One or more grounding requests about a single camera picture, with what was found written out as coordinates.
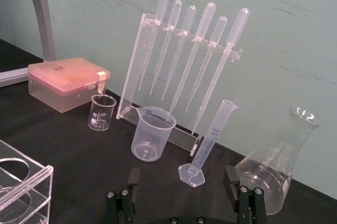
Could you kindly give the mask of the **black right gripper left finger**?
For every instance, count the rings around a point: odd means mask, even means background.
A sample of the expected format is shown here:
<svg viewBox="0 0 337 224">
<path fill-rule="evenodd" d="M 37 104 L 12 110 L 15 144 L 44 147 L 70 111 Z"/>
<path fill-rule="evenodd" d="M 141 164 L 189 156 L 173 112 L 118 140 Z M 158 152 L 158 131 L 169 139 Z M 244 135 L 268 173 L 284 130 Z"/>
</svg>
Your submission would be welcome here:
<svg viewBox="0 0 337 224">
<path fill-rule="evenodd" d="M 120 191 L 105 194 L 108 223 L 136 223 L 135 202 L 140 178 L 140 168 L 132 168 L 127 186 Z"/>
</svg>

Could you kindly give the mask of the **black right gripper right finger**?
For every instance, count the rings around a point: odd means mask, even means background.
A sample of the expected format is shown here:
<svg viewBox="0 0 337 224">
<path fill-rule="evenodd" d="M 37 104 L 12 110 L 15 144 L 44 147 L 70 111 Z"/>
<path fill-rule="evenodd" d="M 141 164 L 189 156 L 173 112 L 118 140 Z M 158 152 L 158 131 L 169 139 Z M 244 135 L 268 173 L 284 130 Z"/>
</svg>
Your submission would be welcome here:
<svg viewBox="0 0 337 224">
<path fill-rule="evenodd" d="M 249 189 L 241 185 L 235 167 L 230 165 L 224 166 L 223 184 L 233 211 L 237 213 L 237 223 L 266 223 L 262 188 Z"/>
</svg>

